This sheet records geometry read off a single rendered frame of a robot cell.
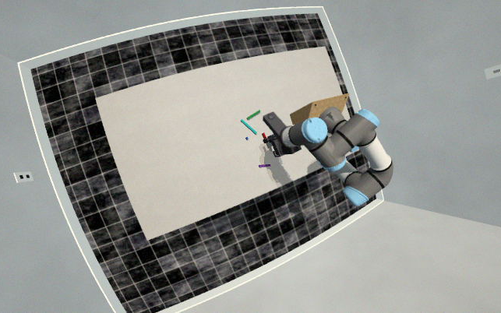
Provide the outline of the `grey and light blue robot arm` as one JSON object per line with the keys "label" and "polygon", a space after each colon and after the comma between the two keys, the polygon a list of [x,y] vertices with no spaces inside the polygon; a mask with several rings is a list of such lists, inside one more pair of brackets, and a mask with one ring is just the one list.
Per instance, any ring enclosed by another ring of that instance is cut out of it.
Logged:
{"label": "grey and light blue robot arm", "polygon": [[[282,120],[270,112],[263,121],[280,140],[281,130],[287,127]],[[346,186],[343,193],[360,206],[385,188],[393,175],[393,161],[377,139],[378,125],[379,119],[366,109],[346,121],[338,108],[328,107],[318,118],[286,128],[282,138],[287,146],[305,146],[325,170],[335,172]],[[346,161],[345,155],[358,149],[370,165],[364,174]]]}

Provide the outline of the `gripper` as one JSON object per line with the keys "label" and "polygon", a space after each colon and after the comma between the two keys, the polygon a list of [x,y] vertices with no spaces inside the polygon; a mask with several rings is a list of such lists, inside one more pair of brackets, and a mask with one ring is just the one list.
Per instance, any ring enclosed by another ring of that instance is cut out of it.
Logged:
{"label": "gripper", "polygon": [[[290,126],[292,126],[292,125],[290,125]],[[281,130],[280,140],[274,134],[268,136],[266,139],[263,140],[263,142],[266,143],[267,146],[269,147],[270,151],[273,152],[275,157],[282,157],[283,155],[286,155],[286,154],[293,154],[293,153],[296,153],[302,149],[301,146],[296,146],[296,148],[295,148],[295,146],[290,147],[284,143],[283,138],[282,138],[283,132],[286,128],[288,128],[290,126],[287,126]],[[284,144],[284,146],[283,146],[283,144]],[[274,151],[273,151],[272,147],[273,147]]]}

